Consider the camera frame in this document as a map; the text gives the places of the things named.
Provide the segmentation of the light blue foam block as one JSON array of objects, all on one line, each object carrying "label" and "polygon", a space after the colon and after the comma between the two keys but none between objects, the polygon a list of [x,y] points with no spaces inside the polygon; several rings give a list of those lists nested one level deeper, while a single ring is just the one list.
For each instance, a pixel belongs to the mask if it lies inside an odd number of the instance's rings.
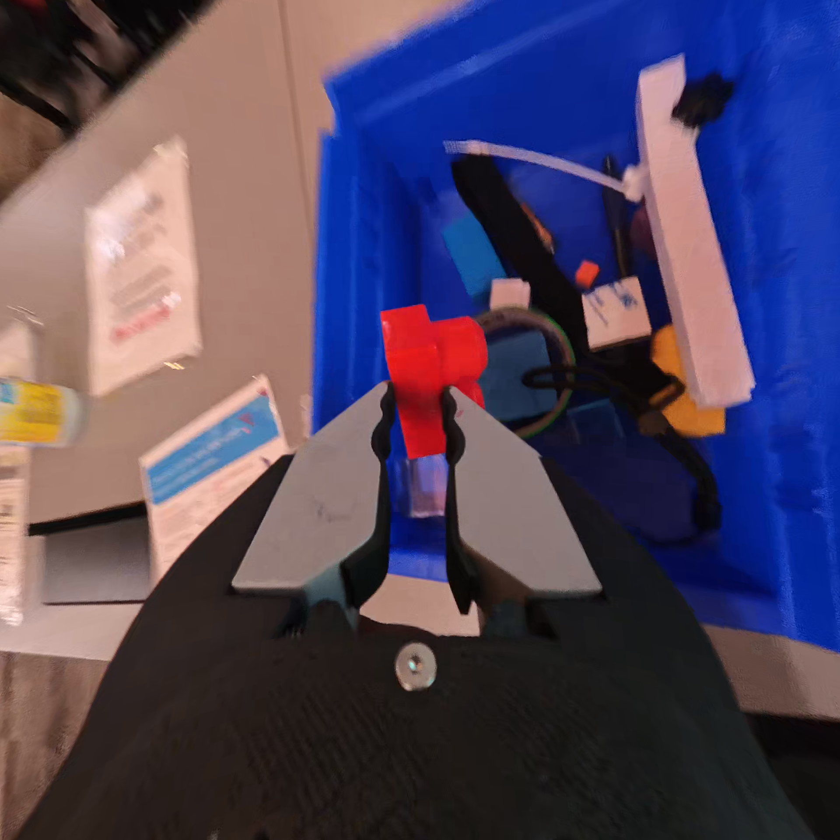
[{"label": "light blue foam block", "polygon": [[494,280],[507,272],[484,228],[472,213],[464,213],[444,226],[442,236],[469,297],[488,306]]}]

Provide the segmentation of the black knob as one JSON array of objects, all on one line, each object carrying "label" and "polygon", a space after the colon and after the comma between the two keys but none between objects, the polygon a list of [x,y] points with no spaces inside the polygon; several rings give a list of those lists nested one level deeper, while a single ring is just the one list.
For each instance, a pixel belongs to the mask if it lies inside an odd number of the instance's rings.
[{"label": "black knob", "polygon": [[699,131],[720,118],[734,88],[733,80],[716,71],[688,80],[672,109],[671,118],[688,130]]}]

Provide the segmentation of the blue and white leaflet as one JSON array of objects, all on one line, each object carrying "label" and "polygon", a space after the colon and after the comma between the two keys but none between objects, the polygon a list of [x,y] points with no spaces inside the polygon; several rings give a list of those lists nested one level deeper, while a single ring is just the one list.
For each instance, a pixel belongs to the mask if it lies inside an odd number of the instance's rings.
[{"label": "blue and white leaflet", "polygon": [[155,587],[195,539],[291,447],[260,374],[139,460]]}]

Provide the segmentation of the white foam strip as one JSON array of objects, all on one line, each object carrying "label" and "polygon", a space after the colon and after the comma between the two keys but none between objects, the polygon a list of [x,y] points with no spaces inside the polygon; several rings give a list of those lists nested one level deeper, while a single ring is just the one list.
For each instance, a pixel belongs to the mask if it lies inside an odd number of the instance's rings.
[{"label": "white foam strip", "polygon": [[644,201],[687,391],[698,407],[729,409],[751,401],[755,380],[700,173],[698,130],[673,116],[685,87],[683,54],[639,74]]}]

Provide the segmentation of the white labelled packet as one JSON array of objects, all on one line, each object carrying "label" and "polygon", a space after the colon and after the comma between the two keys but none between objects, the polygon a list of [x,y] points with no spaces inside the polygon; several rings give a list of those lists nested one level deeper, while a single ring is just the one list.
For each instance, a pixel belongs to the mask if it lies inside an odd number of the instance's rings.
[{"label": "white labelled packet", "polygon": [[[35,333],[13,319],[1,332],[2,378],[36,379]],[[16,444],[1,445],[1,622],[23,622],[30,451]]]}]

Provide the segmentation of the yellow labelled tube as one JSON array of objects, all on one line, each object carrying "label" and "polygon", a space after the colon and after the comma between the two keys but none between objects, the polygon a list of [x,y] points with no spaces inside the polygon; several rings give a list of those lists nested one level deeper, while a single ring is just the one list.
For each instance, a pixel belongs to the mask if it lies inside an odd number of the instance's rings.
[{"label": "yellow labelled tube", "polygon": [[1,379],[1,445],[64,448],[74,443],[87,410],[78,392],[59,385]]}]

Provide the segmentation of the blue felt eraser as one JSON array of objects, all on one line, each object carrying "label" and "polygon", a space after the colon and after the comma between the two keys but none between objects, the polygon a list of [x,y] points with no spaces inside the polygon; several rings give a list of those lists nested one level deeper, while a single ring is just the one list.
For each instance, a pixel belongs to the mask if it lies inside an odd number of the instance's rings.
[{"label": "blue felt eraser", "polygon": [[556,392],[523,384],[532,369],[550,364],[547,344],[536,331],[500,332],[487,342],[487,367],[479,379],[487,412],[503,423],[517,423],[549,413]]}]

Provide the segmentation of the black pen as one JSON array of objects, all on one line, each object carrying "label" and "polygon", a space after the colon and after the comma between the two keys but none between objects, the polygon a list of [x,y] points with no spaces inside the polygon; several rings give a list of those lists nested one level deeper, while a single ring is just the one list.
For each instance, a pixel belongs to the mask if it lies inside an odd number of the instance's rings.
[{"label": "black pen", "polygon": [[618,276],[630,277],[634,274],[634,256],[631,242],[628,201],[621,191],[610,186],[602,188],[602,202],[608,232],[612,240],[613,253]]}]

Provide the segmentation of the blue plastic bin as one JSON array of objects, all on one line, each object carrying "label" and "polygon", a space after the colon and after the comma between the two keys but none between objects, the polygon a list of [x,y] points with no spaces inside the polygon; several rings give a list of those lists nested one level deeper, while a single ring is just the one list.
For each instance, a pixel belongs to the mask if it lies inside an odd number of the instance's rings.
[{"label": "blue plastic bin", "polygon": [[478,312],[446,140],[639,163],[637,80],[734,81],[696,151],[755,387],[696,444],[722,525],[654,556],[703,623],[838,651],[838,2],[484,2],[327,82],[313,423],[385,377],[380,311]]}]

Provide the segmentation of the bagged paper sheet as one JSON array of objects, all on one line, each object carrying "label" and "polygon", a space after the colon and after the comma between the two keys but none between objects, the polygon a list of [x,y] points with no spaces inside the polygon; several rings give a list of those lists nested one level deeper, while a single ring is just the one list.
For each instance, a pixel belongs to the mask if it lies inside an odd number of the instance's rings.
[{"label": "bagged paper sheet", "polygon": [[88,389],[101,397],[203,351],[186,142],[157,144],[85,212]]}]

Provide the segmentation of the yellow toy brick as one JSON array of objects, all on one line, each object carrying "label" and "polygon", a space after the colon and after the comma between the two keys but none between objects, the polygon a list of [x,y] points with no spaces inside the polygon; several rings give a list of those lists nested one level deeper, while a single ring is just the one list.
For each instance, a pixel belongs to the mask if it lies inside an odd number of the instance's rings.
[{"label": "yellow toy brick", "polygon": [[688,393],[686,374],[676,340],[674,326],[663,327],[652,338],[651,360],[664,373],[674,377],[683,387],[682,393],[674,395],[674,389],[656,394],[655,401],[661,404],[659,411],[668,423],[687,438],[709,438],[725,434],[726,411],[723,408],[701,408]]}]

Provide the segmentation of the clear acrylic block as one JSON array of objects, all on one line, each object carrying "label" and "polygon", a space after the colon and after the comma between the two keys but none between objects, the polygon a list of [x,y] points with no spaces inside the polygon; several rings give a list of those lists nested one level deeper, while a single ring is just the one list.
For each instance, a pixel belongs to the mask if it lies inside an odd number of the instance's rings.
[{"label": "clear acrylic block", "polygon": [[444,455],[397,458],[392,463],[392,500],[405,518],[442,518],[447,487],[448,462]]}]

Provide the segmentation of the red toy brick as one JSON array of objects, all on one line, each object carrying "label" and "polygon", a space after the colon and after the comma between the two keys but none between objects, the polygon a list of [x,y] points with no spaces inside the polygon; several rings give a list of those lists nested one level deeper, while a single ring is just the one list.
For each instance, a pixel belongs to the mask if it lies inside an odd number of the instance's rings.
[{"label": "red toy brick", "polygon": [[409,459],[445,452],[442,394],[454,386],[485,407],[487,339],[469,317],[432,321],[424,305],[381,312],[385,361]]}]

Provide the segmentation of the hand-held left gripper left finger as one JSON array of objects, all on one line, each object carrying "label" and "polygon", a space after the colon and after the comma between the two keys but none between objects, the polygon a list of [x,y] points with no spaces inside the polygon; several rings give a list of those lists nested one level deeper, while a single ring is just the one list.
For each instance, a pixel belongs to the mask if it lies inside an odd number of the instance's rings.
[{"label": "hand-held left gripper left finger", "polygon": [[395,413],[393,385],[381,382],[292,456],[232,581],[237,594],[359,611],[380,589],[389,568]]}]

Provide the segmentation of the purple block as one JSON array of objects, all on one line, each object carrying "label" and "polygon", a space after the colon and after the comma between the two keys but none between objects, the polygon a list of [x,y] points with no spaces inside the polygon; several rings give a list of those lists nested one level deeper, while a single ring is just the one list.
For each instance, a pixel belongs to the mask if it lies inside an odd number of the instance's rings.
[{"label": "purple block", "polygon": [[653,237],[653,229],[648,217],[646,203],[640,203],[634,210],[629,226],[629,236],[632,246],[648,259],[657,260],[657,251]]}]

